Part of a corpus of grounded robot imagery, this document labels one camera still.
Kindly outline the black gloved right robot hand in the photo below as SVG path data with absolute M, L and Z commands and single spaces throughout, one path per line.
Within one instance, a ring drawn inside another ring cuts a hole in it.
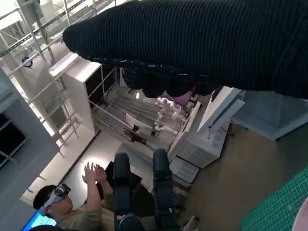
M 69 26 L 67 48 L 148 98 L 223 86 L 308 97 L 305 0 L 134 0 Z

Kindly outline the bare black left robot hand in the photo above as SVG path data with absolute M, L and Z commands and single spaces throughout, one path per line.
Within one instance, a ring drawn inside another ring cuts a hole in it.
M 114 159 L 114 230 L 144 231 L 145 225 L 131 209 L 130 163 L 126 153 L 117 153 Z M 153 153 L 153 187 L 155 231 L 180 231 L 175 211 L 172 171 L 167 152 Z

